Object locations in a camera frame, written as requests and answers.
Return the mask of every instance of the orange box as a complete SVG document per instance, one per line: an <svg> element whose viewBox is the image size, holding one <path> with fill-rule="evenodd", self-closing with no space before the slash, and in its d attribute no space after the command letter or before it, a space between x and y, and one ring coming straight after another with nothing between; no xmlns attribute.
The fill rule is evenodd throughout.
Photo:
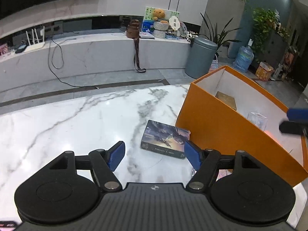
<svg viewBox="0 0 308 231"><path fill-rule="evenodd" d="M256 76L260 80L267 82L273 72L274 72L274 68L271 65L269 65L265 62L261 62L257 71L256 71Z"/></svg>
<svg viewBox="0 0 308 231"><path fill-rule="evenodd" d="M215 98L217 91L234 97L237 111ZM254 81L223 66L191 83L176 126L190 130L190 140L202 149L247 151L295 186L308 177L308 153L303 137L279 132L287 110ZM250 112L268 118L264 132L246 119Z"/></svg>

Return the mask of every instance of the gray trash can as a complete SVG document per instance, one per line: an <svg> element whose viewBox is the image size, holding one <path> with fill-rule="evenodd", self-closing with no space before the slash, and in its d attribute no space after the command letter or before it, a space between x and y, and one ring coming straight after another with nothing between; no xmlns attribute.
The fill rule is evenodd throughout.
<svg viewBox="0 0 308 231"><path fill-rule="evenodd" d="M196 37L193 41L187 58L185 73L198 79L208 73L218 46L202 37Z"/></svg>

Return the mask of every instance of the illustrated box cover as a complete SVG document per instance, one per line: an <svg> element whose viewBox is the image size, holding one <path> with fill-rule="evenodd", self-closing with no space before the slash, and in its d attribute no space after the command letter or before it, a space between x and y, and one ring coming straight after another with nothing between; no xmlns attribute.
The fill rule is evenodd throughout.
<svg viewBox="0 0 308 231"><path fill-rule="evenodd" d="M149 120L141 139L141 148L184 159L184 143L190 131Z"/></svg>

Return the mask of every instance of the trash can lid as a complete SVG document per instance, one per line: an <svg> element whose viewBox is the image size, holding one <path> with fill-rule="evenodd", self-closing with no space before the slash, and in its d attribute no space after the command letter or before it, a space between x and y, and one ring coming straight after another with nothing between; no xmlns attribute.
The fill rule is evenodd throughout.
<svg viewBox="0 0 308 231"><path fill-rule="evenodd" d="M215 42L212 42L206 38L203 38L202 36L195 37L194 42L208 49L217 49L218 47Z"/></svg>

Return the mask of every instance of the blue-green wall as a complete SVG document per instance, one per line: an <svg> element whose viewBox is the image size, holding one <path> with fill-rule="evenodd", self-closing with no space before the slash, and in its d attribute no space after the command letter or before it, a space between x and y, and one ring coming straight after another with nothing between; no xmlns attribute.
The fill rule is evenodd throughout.
<svg viewBox="0 0 308 231"><path fill-rule="evenodd" d="M230 58L235 58L237 56L238 50L242 45L246 45L253 29L253 20L251 8L264 8L264 9L277 9L280 15L281 24L286 27L288 18L290 15L292 6L292 0L248 0L244 13L242 15L240 27L242 29L238 30L236 39L240 40L240 43L232 44L229 51Z"/></svg>

